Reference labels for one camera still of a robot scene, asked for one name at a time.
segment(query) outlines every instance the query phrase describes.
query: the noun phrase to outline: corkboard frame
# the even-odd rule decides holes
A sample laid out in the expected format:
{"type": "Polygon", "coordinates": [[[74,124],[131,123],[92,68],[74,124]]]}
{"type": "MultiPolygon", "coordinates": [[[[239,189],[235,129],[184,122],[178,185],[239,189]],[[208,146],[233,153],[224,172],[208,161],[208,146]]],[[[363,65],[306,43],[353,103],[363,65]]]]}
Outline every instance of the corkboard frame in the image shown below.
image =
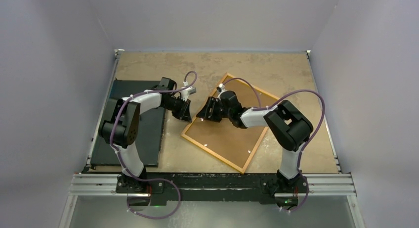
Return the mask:
{"type": "MultiPolygon", "coordinates": [[[[229,73],[226,73],[222,78],[221,78],[221,80],[216,84],[216,86],[218,86],[219,84],[221,84],[221,83],[223,83],[228,77],[230,77],[230,78],[235,78],[235,76],[233,76],[233,75],[231,75],[231,74],[229,74],[229,73]]],[[[240,82],[240,83],[242,83],[242,84],[244,84],[244,85],[246,85],[246,86],[248,86],[248,84],[246,84],[245,82],[243,82],[243,81],[241,81],[241,80],[238,80],[238,82],[240,82]]],[[[260,91],[261,93],[264,93],[264,94],[266,94],[267,96],[270,96],[270,97],[272,97],[273,99],[276,99],[276,100],[278,100],[279,98],[277,97],[277,96],[275,96],[275,95],[273,95],[273,94],[271,94],[271,93],[269,93],[269,92],[267,92],[267,91],[264,91],[264,90],[262,90],[261,88],[259,88],[259,87],[256,87],[256,86],[254,86],[254,85],[252,85],[256,90],[258,90],[258,91],[260,91]]],[[[216,87],[212,90],[212,92],[208,95],[208,96],[213,96],[215,93],[216,93],[216,87]]],[[[199,109],[199,111],[201,111],[202,109],[203,109],[203,107],[205,106],[205,104],[206,104],[206,100],[205,100],[205,102],[204,102],[204,104],[200,107],[200,109],[199,109]]],[[[266,134],[266,132],[268,131],[268,127],[265,127],[264,129],[263,129],[263,131],[261,132],[261,134],[260,134],[260,136],[259,136],[259,138],[258,138],[258,140],[257,140],[257,142],[256,142],[256,144],[254,145],[254,147],[253,147],[253,149],[252,149],[252,151],[251,151],[251,153],[250,153],[250,155],[249,155],[249,157],[247,158],[247,160],[246,160],[246,162],[245,162],[245,164],[244,164],[244,166],[243,167],[240,167],[240,166],[238,166],[238,165],[236,165],[236,164],[234,164],[233,162],[231,162],[230,160],[228,160],[228,159],[226,159],[226,158],[224,158],[223,156],[221,156],[221,155],[219,155],[218,153],[216,153],[216,152],[214,152],[213,150],[211,150],[210,148],[207,148],[206,146],[204,146],[203,144],[201,144],[201,143],[199,143],[199,142],[197,142],[196,140],[194,140],[193,138],[191,138],[190,136],[188,136],[186,133],[187,133],[187,131],[189,130],[189,128],[192,126],[192,124],[195,122],[195,120],[197,119],[197,117],[196,117],[196,115],[194,116],[194,118],[192,119],[192,122],[190,123],[190,124],[188,124],[186,127],[185,127],[185,129],[182,131],[182,133],[181,133],[181,136],[183,137],[183,138],[185,138],[185,139],[187,139],[188,141],[190,141],[191,143],[193,143],[193,144],[195,144],[196,146],[198,146],[199,148],[201,148],[202,150],[204,150],[204,151],[206,151],[206,152],[208,152],[209,154],[211,154],[212,156],[214,156],[214,157],[216,157],[216,158],[218,158],[219,160],[221,160],[222,162],[224,162],[224,163],[226,163],[227,165],[229,165],[229,166],[231,166],[233,169],[235,169],[235,170],[237,170],[237,171],[239,171],[240,173],[242,173],[242,174],[244,174],[245,173],[245,171],[246,171],[246,169],[247,169],[247,167],[249,166],[249,164],[250,164],[250,161],[252,160],[252,158],[253,158],[253,156],[254,156],[254,154],[256,153],[256,151],[257,151],[257,149],[259,148],[259,145],[260,145],[260,143],[262,142],[262,140],[263,140],[263,137],[265,136],[265,134],[266,134]]]]}

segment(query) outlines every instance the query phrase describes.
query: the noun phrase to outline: black mounting plate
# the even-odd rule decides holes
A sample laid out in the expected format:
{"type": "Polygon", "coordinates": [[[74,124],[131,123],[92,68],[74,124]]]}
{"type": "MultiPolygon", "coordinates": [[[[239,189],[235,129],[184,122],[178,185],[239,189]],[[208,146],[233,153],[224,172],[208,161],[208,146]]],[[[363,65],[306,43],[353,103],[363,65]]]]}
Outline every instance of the black mounting plate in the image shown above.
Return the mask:
{"type": "MultiPolygon", "coordinates": [[[[293,197],[275,198],[272,193],[293,194],[295,187],[278,187],[277,174],[233,174],[233,173],[156,173],[147,172],[147,179],[167,179],[172,181],[181,192],[182,201],[253,201],[260,204],[278,204],[291,201],[293,197]]],[[[150,205],[166,205],[167,201],[176,201],[177,192],[168,182],[156,181],[148,183],[152,188],[150,205]]],[[[303,179],[294,184],[299,193],[305,193],[303,179]]],[[[139,193],[137,187],[120,186],[116,193],[139,193]]]]}

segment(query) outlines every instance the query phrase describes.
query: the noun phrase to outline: tan work surface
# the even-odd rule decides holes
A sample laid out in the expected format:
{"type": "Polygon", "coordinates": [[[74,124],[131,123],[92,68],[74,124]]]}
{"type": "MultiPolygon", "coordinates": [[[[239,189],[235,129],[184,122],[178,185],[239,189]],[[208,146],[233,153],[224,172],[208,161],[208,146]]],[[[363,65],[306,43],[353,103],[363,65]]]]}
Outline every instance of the tan work surface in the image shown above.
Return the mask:
{"type": "MultiPolygon", "coordinates": [[[[279,97],[298,89],[315,90],[310,65],[303,53],[124,52],[118,63],[116,78],[155,81],[161,77],[168,77],[177,81],[179,85],[190,70],[198,73],[198,80],[194,85],[197,93],[190,96],[191,115],[196,115],[215,84],[226,72],[244,78],[279,97]]],[[[299,93],[288,100],[316,127],[321,109],[315,95],[299,93]]],[[[159,167],[147,168],[147,171],[238,173],[182,138],[180,134],[186,125],[187,122],[175,119],[170,113],[166,115],[159,167]]],[[[268,130],[246,173],[276,172],[281,164],[281,153],[281,146],[268,130]]],[[[335,158],[324,125],[307,146],[301,168],[303,173],[337,173],[335,158]]]]}
{"type": "MultiPolygon", "coordinates": [[[[216,87],[232,78],[234,76],[225,74],[209,96],[217,97],[216,87]]],[[[262,105],[272,105],[279,99],[256,86],[253,87],[262,105]]],[[[237,95],[242,107],[259,107],[255,93],[245,82],[232,80],[226,84],[226,90],[233,91],[237,95]]],[[[267,130],[267,127],[236,128],[228,119],[211,122],[194,117],[192,123],[185,127],[181,135],[227,165],[244,173],[267,130]]]]}

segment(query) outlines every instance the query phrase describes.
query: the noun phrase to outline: white wall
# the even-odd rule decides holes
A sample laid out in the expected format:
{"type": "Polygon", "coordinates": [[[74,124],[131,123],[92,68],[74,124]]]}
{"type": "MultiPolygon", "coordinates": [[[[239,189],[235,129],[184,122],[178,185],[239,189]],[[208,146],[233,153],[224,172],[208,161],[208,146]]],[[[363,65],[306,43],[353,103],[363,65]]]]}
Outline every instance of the white wall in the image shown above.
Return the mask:
{"type": "Polygon", "coordinates": [[[90,0],[113,47],[311,49],[338,0],[90,0]]]}
{"type": "Polygon", "coordinates": [[[310,59],[368,227],[419,224],[419,0],[339,0],[310,59]]]}
{"type": "Polygon", "coordinates": [[[57,227],[113,65],[88,0],[0,0],[0,227],[57,227]]]}

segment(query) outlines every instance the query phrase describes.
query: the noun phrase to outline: black mat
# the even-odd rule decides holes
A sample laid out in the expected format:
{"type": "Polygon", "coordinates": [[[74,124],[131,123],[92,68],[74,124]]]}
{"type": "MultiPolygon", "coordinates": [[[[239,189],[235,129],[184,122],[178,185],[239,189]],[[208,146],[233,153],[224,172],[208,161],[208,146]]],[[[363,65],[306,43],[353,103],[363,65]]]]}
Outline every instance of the black mat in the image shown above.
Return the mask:
{"type": "MultiPolygon", "coordinates": [[[[158,85],[160,81],[120,81],[115,80],[111,95],[112,98],[128,97],[158,85]]],[[[135,141],[141,161],[146,166],[157,167],[162,144],[163,125],[165,122],[164,108],[154,108],[141,114],[138,125],[138,136],[135,141]]],[[[90,161],[93,166],[119,166],[119,161],[112,148],[105,140],[98,137],[93,148],[90,161]]]]}

